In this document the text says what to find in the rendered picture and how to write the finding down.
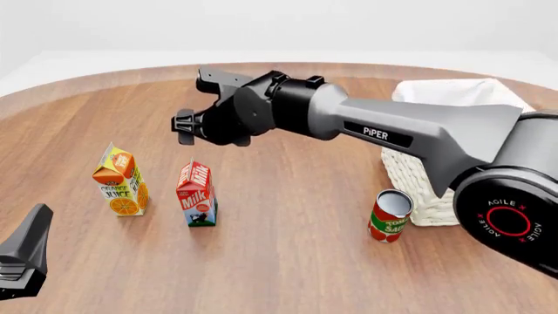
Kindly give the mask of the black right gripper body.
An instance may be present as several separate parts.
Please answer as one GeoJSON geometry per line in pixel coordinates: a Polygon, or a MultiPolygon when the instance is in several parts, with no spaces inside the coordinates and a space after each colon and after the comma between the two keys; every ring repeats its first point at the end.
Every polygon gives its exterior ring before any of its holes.
{"type": "Polygon", "coordinates": [[[249,130],[241,122],[232,97],[203,113],[202,130],[206,140],[215,145],[249,146],[249,130]]]}

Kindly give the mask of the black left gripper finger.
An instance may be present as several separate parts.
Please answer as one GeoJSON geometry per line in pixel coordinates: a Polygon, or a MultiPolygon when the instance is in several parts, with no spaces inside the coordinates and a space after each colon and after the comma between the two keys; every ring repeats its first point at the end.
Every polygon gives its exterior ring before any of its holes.
{"type": "Polygon", "coordinates": [[[38,203],[12,234],[0,243],[0,263],[23,265],[46,274],[46,244],[53,211],[38,203]]]}

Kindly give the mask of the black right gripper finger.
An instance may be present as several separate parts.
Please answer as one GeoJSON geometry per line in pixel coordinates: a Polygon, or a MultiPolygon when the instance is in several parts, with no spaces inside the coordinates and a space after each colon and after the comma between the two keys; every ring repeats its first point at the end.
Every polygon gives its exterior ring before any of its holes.
{"type": "Polygon", "coordinates": [[[202,93],[211,93],[220,99],[228,99],[238,88],[251,82],[253,78],[246,75],[224,72],[217,68],[201,65],[196,78],[196,88],[202,93]]]}

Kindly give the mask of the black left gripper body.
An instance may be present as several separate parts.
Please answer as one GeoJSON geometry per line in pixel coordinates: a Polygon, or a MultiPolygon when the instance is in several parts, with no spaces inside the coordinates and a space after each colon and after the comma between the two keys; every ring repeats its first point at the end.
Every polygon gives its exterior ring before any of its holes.
{"type": "Polygon", "coordinates": [[[20,258],[0,255],[0,300],[36,297],[47,274],[44,256],[20,258]]]}

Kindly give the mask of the red milk carton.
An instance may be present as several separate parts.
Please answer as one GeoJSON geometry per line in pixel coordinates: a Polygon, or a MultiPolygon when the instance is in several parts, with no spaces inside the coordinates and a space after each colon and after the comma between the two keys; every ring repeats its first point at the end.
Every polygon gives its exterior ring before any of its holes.
{"type": "Polygon", "coordinates": [[[176,194],[188,227],[214,227],[218,203],[209,167],[190,159],[180,171],[176,194]]]}

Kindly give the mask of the white woven basket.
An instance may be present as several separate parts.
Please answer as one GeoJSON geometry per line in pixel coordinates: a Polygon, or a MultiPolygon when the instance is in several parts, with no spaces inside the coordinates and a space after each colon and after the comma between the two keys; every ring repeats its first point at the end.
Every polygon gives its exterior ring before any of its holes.
{"type": "Polygon", "coordinates": [[[382,148],[381,161],[393,187],[412,198],[412,224],[418,227],[459,225],[453,211],[454,192],[447,189],[444,195],[438,198],[433,193],[419,159],[390,148],[382,148]]]}

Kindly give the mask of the white cloth basket liner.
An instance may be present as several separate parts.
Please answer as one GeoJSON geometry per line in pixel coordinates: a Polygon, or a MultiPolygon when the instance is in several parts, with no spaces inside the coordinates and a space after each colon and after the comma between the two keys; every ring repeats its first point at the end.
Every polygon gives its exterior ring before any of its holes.
{"type": "Polygon", "coordinates": [[[391,99],[442,106],[510,105],[523,113],[535,111],[495,78],[404,80],[398,83],[391,99]]]}

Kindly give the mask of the orange juice carton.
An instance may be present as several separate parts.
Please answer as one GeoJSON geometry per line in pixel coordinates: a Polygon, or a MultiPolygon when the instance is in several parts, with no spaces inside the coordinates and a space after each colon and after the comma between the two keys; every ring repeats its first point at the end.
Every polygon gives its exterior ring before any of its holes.
{"type": "Polygon", "coordinates": [[[134,156],[110,143],[92,173],[116,216],[143,216],[149,193],[134,156]]]}

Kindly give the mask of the tomato sauce can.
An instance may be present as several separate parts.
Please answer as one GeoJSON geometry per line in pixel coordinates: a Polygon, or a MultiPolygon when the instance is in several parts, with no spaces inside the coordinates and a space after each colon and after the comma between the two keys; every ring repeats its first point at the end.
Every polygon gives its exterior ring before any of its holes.
{"type": "Polygon", "coordinates": [[[379,242],[395,242],[401,236],[410,219],[413,202],[407,193],[396,189],[386,189],[378,193],[368,231],[379,242]]]}

